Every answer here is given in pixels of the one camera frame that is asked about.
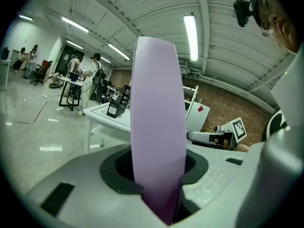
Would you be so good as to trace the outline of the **black and red office chair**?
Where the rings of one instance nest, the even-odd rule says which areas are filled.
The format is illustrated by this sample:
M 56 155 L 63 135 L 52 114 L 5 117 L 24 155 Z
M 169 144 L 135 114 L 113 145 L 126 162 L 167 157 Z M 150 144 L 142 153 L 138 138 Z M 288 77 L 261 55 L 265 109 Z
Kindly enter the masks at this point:
M 36 71 L 33 72 L 33 75 L 35 77 L 34 80 L 31 80 L 31 84 L 34 83 L 35 86 L 40 83 L 44 85 L 46 74 L 48 69 L 52 66 L 53 61 L 49 61 L 45 66 L 42 66 L 41 68 L 37 69 Z

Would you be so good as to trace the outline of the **pale purple plate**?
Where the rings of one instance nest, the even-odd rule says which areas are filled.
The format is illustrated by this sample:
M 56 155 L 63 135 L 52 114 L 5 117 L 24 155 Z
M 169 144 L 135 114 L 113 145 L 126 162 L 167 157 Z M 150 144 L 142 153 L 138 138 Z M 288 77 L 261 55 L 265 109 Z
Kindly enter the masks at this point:
M 139 37 L 131 84 L 131 149 L 135 182 L 146 205 L 173 222 L 186 161 L 186 117 L 175 46 Z

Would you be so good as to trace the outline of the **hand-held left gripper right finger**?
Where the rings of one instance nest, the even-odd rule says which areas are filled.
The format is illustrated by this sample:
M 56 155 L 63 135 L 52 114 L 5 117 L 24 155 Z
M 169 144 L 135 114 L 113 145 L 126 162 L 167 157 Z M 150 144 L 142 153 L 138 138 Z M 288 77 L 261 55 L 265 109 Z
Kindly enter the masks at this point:
M 187 148 L 205 157 L 209 167 L 196 183 L 182 187 L 185 198 L 199 210 L 176 223 L 175 228 L 241 228 L 238 213 L 257 170 L 259 145 L 247 153 L 192 144 Z

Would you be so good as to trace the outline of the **black shirt with white print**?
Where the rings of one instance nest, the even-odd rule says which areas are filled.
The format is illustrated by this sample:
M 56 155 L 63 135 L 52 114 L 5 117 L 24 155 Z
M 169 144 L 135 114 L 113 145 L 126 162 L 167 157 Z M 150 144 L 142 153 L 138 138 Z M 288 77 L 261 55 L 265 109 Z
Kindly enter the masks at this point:
M 265 142 L 272 134 L 286 127 L 287 123 L 285 117 L 281 109 L 278 107 L 264 127 L 261 142 Z

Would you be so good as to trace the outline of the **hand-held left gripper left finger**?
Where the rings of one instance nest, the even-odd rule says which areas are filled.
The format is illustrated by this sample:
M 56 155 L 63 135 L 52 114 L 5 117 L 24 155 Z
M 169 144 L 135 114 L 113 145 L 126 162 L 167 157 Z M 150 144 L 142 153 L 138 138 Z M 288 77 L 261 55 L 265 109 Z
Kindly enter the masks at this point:
M 119 194 L 100 175 L 102 161 L 129 144 L 120 144 L 69 160 L 43 178 L 28 193 L 48 227 L 59 228 L 166 228 L 140 195 Z M 44 203 L 61 183 L 73 189 L 52 216 Z

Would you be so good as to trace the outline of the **white ladder frame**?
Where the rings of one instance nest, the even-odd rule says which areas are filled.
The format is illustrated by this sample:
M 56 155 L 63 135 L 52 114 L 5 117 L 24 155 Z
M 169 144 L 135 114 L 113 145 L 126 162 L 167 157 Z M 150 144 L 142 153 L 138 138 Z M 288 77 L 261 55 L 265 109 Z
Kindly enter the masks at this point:
M 191 87 L 190 85 L 183 86 L 184 103 L 185 103 L 185 116 L 188 117 L 193 103 L 196 100 L 199 86 Z

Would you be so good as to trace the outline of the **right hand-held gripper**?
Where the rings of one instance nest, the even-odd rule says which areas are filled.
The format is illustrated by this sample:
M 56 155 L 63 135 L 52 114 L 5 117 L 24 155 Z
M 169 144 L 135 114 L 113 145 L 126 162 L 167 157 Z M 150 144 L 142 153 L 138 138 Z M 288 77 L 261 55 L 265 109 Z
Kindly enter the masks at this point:
M 212 147 L 226 151 L 236 151 L 237 144 L 247 136 L 241 118 L 222 126 L 215 126 L 213 133 L 187 132 L 187 140 L 194 145 Z

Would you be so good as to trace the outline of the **black wire rack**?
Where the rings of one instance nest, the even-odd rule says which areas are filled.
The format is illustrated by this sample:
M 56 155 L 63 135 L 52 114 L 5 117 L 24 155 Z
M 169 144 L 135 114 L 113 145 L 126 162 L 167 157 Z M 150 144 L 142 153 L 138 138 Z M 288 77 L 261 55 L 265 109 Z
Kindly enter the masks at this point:
M 115 101 L 110 101 L 107 115 L 112 118 L 117 118 L 125 112 L 125 109 L 130 101 L 131 87 L 124 85 L 118 94 Z

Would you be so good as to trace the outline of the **black-framed work table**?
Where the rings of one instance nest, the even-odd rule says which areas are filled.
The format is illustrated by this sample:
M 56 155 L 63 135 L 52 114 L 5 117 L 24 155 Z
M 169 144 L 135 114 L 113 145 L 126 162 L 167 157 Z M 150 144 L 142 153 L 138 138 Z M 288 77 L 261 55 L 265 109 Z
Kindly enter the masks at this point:
M 66 78 L 66 77 L 59 77 L 60 80 L 64 81 L 64 86 L 63 86 L 63 89 L 62 89 L 62 93 L 61 93 L 61 96 L 60 96 L 60 100 L 59 100 L 59 105 L 58 106 L 67 106 L 71 111 L 74 110 L 75 107 L 79 106 L 80 104 L 80 99 L 81 99 L 81 89 L 82 89 L 82 86 L 83 86 L 83 82 L 81 81 L 71 81 L 70 78 Z M 62 100 L 64 98 L 64 93 L 65 93 L 65 89 L 67 87 L 67 84 L 70 83 L 71 86 L 74 86 L 73 88 L 73 97 L 72 97 L 72 103 L 70 103 L 68 101 L 68 97 L 66 99 L 66 103 L 62 103 Z

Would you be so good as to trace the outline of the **clear-framed glasses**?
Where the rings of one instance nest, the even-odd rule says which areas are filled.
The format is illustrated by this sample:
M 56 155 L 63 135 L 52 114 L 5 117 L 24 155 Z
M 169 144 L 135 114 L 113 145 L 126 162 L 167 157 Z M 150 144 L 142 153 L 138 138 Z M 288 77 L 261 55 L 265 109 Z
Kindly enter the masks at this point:
M 273 37 L 278 23 L 277 1 L 276 0 L 258 0 L 259 17 L 261 20 L 262 35 L 264 37 Z

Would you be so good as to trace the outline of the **white table with black lines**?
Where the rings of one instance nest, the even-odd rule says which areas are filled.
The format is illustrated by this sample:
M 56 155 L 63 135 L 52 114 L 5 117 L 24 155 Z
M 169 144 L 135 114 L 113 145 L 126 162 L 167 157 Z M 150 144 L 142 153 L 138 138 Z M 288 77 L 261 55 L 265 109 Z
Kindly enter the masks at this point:
M 117 118 L 107 115 L 109 103 L 99 104 L 84 110 L 86 116 L 84 149 L 91 149 L 91 137 L 97 135 L 100 138 L 98 146 L 103 147 L 106 140 L 128 143 L 131 138 L 130 110 Z

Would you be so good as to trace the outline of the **white board panel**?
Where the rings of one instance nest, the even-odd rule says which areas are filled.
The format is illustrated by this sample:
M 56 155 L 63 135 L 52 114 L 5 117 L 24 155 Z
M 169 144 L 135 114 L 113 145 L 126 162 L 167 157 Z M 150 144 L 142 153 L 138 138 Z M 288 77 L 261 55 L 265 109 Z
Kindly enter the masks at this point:
M 193 132 L 200 132 L 209 114 L 210 108 L 206 105 L 194 102 L 188 117 L 186 118 L 186 129 Z

